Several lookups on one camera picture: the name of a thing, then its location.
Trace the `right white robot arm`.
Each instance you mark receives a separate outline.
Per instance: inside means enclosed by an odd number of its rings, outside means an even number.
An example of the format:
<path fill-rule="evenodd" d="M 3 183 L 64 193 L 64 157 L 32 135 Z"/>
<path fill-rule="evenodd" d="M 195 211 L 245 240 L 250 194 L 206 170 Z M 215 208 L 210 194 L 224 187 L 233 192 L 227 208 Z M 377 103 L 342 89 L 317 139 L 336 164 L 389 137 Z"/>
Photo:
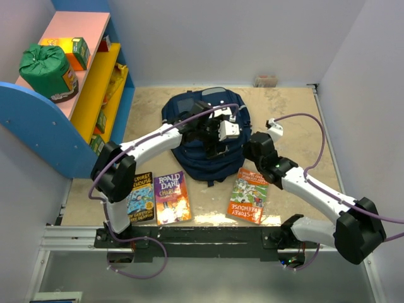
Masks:
<path fill-rule="evenodd" d="M 299 197 L 327 218 L 290 217 L 271 235 L 279 249 L 313 242 L 333 247 L 348 262 L 360 264 L 386 240 L 376 205 L 370 199 L 346 196 L 305 175 L 297 163 L 278 155 L 268 133 L 254 133 L 244 145 L 243 155 L 254 162 L 267 182 Z"/>

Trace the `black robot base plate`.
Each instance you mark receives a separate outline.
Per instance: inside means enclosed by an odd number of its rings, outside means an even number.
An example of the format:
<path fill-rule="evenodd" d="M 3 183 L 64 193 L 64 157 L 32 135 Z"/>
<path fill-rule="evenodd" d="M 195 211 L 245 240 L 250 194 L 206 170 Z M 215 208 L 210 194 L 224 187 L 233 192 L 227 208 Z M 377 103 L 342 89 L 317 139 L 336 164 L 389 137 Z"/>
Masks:
<path fill-rule="evenodd" d="M 298 255 L 303 249 L 314 249 L 312 242 L 280 243 L 280 227 L 154 227 L 135 226 L 126 229 L 119 239 L 137 238 L 134 242 L 116 241 L 107 227 L 96 230 L 94 247 L 106 249 L 116 260 L 126 253 L 135 263 L 150 263 L 153 258 L 251 258 L 278 261 L 279 257 Z"/>

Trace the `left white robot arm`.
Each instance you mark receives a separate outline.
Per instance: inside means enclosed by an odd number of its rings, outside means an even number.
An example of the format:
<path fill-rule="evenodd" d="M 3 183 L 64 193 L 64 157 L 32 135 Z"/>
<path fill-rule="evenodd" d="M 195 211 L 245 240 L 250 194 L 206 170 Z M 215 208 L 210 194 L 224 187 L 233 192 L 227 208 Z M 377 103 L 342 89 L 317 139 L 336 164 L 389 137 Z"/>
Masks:
<path fill-rule="evenodd" d="M 93 183 L 88 197 L 100 201 L 113 245 L 125 247 L 131 240 L 130 221 L 122 201 L 132 191 L 137 166 L 187 141 L 217 143 L 229 138 L 238 111 L 237 104 L 213 107 L 197 101 L 190 111 L 167 120 L 145 136 L 120 145 L 113 141 L 104 145 L 90 174 Z"/>

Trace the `navy blue school backpack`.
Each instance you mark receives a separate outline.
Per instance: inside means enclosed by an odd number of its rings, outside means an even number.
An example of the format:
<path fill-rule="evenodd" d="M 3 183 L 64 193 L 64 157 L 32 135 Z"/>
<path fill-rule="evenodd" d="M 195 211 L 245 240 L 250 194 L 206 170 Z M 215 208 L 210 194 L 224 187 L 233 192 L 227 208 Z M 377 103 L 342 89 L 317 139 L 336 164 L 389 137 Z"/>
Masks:
<path fill-rule="evenodd" d="M 222 182 L 236 174 L 244 164 L 242 146 L 251 136 L 251 118 L 241 96 L 223 87 L 207 88 L 199 91 L 188 90 L 173 96 L 162 107 L 162 122 L 174 124 L 188 117 L 196 101 L 203 101 L 212 107 L 237 104 L 239 111 L 235 122 L 239 125 L 238 138 L 227 138 L 208 148 L 202 141 L 194 140 L 171 150 L 180 166 L 197 181 L 206 181 L 209 186 Z"/>

